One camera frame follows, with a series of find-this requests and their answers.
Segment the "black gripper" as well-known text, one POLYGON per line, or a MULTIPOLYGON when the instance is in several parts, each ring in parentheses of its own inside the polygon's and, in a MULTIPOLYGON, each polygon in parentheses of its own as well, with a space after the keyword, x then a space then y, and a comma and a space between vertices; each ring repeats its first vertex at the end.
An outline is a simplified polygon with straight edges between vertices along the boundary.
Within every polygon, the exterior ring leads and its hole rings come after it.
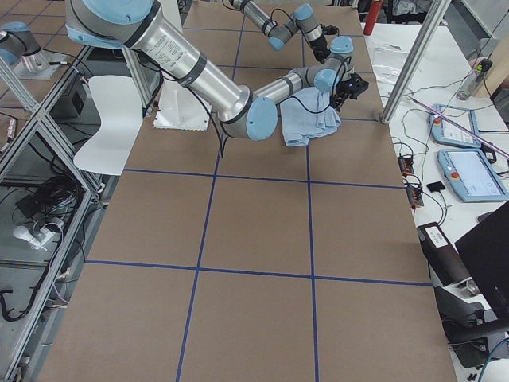
POLYGON ((318 37, 317 39, 310 41, 310 47, 313 51, 315 60, 321 64, 323 64, 330 55, 328 42, 325 37, 318 37))
POLYGON ((340 111, 343 104, 350 98, 354 86, 349 81, 341 81, 332 92, 332 108, 340 111))

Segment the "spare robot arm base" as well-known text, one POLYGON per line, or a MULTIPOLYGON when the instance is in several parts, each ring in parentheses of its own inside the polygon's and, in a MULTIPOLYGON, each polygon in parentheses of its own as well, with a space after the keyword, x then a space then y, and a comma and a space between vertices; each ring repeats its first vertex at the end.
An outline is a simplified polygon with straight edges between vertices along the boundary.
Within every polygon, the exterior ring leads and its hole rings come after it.
POLYGON ((24 22, 1 25, 1 59, 19 79, 50 80, 67 58, 65 53, 43 50, 24 22))

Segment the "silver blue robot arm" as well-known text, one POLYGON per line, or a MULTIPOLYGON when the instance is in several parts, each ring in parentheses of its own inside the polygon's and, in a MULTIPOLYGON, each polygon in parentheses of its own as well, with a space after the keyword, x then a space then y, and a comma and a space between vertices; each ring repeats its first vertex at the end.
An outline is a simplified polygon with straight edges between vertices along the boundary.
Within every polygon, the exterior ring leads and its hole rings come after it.
POLYGON ((295 34, 301 32, 316 61, 324 63, 329 56, 325 26, 316 20, 310 4, 299 6, 294 12, 286 15, 286 22, 279 24, 253 1, 229 1, 229 3, 233 10, 241 12, 260 29, 274 50, 282 50, 295 34))
POLYGON ((366 89, 354 71, 352 40, 338 36, 328 42, 311 5, 299 6, 281 25, 252 1, 231 5, 259 27, 275 50, 302 33, 317 64, 295 68, 257 91, 239 86, 185 39, 165 18, 158 1, 67 1, 66 28, 68 37, 83 45, 144 52, 180 86, 211 104, 230 138, 269 138, 278 123, 277 105, 303 88, 327 92, 335 109, 366 89))

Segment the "person hand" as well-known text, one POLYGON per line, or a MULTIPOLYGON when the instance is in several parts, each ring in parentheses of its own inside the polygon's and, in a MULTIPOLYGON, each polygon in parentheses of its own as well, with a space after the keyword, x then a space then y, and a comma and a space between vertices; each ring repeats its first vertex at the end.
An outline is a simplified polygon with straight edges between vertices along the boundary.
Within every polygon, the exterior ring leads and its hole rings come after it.
POLYGON ((492 61, 488 57, 478 57, 469 64, 474 72, 487 72, 492 67, 492 61))

